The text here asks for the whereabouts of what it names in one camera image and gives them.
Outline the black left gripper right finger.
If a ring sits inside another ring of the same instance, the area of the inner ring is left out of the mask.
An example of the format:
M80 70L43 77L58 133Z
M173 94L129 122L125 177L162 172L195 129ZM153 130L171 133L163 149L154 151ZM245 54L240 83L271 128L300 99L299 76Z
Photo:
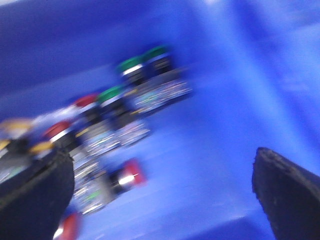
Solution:
M252 191L277 240L320 238L320 177L279 153L256 151Z

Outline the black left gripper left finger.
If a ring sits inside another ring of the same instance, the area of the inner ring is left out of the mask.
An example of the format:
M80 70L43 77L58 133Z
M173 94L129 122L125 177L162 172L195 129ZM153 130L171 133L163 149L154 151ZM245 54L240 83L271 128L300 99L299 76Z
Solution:
M51 240L74 193L73 160L55 149L0 185L0 238Z

